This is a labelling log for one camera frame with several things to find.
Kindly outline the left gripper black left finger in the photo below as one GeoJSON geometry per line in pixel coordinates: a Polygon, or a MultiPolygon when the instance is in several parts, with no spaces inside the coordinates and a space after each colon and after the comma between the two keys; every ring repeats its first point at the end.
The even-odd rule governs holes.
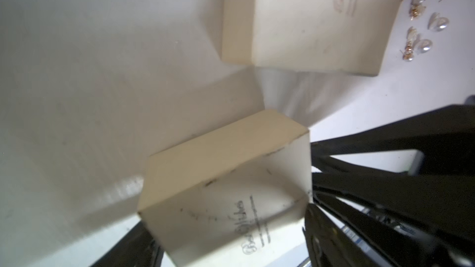
{"type": "Polygon", "coordinates": [[[164,254],[140,221],[92,267],[161,267],[164,254]]]}

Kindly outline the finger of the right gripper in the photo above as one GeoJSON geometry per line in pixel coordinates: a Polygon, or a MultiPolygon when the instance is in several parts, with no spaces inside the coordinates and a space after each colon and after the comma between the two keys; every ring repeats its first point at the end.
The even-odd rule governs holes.
{"type": "Polygon", "coordinates": [[[374,206],[462,252],[475,250],[475,178],[315,173],[314,189],[374,206]]]}
{"type": "Polygon", "coordinates": [[[311,163],[326,173],[356,173],[365,167],[336,155],[417,150],[414,174],[472,176],[475,173],[475,108],[450,105],[434,111],[310,145],[311,163]]]}

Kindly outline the pearl earring teardrop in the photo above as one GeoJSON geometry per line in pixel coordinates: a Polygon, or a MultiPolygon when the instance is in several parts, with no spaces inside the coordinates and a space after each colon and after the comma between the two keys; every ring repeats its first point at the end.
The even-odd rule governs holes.
{"type": "Polygon", "coordinates": [[[431,32],[444,31],[450,24],[450,20],[447,17],[441,17],[439,13],[434,12],[428,23],[428,30],[431,32]]]}

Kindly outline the pearl earring upper middle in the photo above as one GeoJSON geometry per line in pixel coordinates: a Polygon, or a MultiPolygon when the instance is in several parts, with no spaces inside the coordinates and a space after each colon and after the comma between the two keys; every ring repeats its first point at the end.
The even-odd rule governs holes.
{"type": "Polygon", "coordinates": [[[423,4],[425,1],[426,0],[411,0],[409,16],[412,21],[420,18],[424,14],[426,7],[423,4]]]}

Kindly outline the cream jewelry box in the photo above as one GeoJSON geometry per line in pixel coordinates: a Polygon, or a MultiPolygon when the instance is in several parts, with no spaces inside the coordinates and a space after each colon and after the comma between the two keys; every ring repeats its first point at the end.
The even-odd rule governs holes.
{"type": "Polygon", "coordinates": [[[138,214],[177,267],[265,267],[305,242],[309,129],[264,110],[149,157],[138,214]]]}
{"type": "Polygon", "coordinates": [[[376,76],[402,0],[224,0],[227,63],[376,76]]]}

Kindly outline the pearl earring lower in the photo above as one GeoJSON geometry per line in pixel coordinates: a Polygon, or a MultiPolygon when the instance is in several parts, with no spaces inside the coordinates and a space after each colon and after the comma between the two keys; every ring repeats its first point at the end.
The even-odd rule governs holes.
{"type": "Polygon", "coordinates": [[[410,27],[406,35],[406,44],[402,53],[402,60],[411,62],[415,55],[429,52],[433,47],[433,42],[429,39],[422,39],[416,28],[410,27]]]}

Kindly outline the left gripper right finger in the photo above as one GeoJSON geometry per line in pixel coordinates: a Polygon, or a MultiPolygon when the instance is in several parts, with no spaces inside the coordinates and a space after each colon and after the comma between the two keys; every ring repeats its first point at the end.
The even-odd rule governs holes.
{"type": "Polygon", "coordinates": [[[376,267],[378,265],[313,203],[306,206],[303,232],[313,267],[376,267]]]}

